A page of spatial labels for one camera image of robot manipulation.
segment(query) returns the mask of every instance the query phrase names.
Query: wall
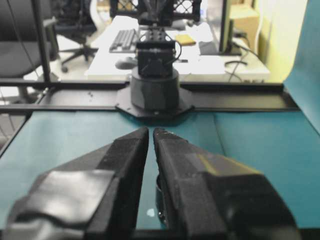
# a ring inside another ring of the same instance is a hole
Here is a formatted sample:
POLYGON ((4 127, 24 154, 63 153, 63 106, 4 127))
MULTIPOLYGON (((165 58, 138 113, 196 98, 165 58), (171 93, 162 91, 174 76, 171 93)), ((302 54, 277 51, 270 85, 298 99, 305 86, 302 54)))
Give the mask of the wall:
POLYGON ((253 0, 232 0, 232 4, 247 4, 252 6, 253 0))
POLYGON ((292 70, 308 0, 255 0, 263 4, 259 56, 271 72, 270 82, 283 82, 292 70))

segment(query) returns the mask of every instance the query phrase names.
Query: cardboard box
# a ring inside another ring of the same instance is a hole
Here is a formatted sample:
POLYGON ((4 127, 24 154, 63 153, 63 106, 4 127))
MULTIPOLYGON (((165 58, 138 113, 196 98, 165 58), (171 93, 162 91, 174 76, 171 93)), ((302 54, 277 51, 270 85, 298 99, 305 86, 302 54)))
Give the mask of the cardboard box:
POLYGON ((234 20, 234 27, 247 33, 250 48, 255 49, 255 39, 259 27, 260 15, 247 4, 232 5, 230 18, 234 20))
POLYGON ((99 0, 96 3, 97 10, 99 12, 108 12, 110 11, 110 1, 108 0, 99 0))

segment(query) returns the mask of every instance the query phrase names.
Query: chair wheel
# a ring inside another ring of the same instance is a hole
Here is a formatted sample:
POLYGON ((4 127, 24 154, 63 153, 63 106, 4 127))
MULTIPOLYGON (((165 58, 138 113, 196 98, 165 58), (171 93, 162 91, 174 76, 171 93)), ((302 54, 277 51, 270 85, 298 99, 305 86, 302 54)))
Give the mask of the chair wheel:
POLYGON ((67 73, 69 70, 68 70, 68 68, 67 68, 66 66, 62 66, 62 67, 61 67, 61 71, 62 71, 63 73, 67 73))

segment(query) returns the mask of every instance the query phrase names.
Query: teal table surface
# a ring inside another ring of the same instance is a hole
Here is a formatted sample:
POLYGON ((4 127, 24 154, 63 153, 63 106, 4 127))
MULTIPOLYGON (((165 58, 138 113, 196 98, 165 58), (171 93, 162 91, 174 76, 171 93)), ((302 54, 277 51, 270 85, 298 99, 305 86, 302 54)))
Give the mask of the teal table surface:
POLYGON ((163 127, 212 153, 264 172, 299 227, 320 227, 320 136, 301 112, 192 112, 167 122, 142 122, 118 112, 35 112, 0 159, 0 228, 13 202, 36 176, 149 127, 138 229, 159 229, 155 206, 158 166, 152 133, 163 127))

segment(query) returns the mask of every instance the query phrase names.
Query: chair base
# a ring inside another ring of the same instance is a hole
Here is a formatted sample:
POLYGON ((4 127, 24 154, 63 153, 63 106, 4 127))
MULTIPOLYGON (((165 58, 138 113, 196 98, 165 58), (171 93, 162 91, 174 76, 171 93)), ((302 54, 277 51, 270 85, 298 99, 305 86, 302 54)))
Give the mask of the chair base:
POLYGON ((68 68, 65 66, 66 63, 70 62, 73 59, 76 59, 80 56, 84 56, 84 59, 86 62, 89 61, 89 57, 94 58, 95 53, 98 51, 98 48, 90 47, 88 45, 83 44, 81 48, 78 49, 67 49, 62 50, 60 53, 73 53, 70 57, 68 57, 66 60, 62 61, 61 63, 61 71, 63 73, 68 72, 68 68))

